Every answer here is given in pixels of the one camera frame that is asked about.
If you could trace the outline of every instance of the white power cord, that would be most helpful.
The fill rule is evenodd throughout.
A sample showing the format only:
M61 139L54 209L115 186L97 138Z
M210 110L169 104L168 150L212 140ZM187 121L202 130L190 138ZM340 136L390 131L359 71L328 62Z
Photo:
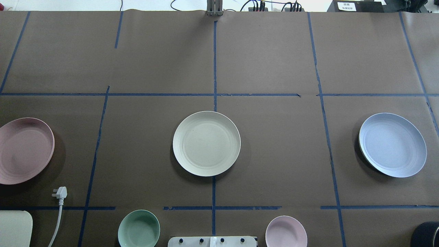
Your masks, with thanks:
M61 222L62 205L64 205L64 198L67 197L67 188L59 187L58 189L54 189L54 192L56 192L56 194L52 194L52 196L59 199L59 212L58 212L58 221L56 222L55 232L52 237L52 240L50 241L49 247L52 247L52 244L55 241L56 234L58 233L59 224Z

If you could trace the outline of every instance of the black cylindrical object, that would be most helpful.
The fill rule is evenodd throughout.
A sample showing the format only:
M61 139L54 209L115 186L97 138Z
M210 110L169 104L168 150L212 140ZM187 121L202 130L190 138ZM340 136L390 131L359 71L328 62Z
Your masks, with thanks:
M411 247L439 247L439 222L424 222L412 234Z

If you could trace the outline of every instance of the white label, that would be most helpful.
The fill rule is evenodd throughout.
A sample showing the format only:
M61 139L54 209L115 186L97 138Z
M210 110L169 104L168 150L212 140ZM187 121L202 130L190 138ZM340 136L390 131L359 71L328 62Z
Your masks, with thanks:
M356 11L355 3L341 3L337 2L338 9L343 11Z

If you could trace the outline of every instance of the green bowl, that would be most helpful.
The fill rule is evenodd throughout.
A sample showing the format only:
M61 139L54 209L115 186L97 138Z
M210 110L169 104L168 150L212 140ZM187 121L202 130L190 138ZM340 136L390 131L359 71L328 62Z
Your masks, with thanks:
M147 210L136 210L126 215L117 233L121 247L153 247L159 236L158 219Z

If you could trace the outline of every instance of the pink bowl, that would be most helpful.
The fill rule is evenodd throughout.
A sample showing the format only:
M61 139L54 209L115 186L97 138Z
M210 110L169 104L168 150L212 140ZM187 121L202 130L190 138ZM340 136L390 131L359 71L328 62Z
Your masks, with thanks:
M306 247L305 228L293 217L282 215L274 218L265 231L267 247Z
M43 121L26 117L0 128L0 184L14 185L39 174L49 163L55 138Z

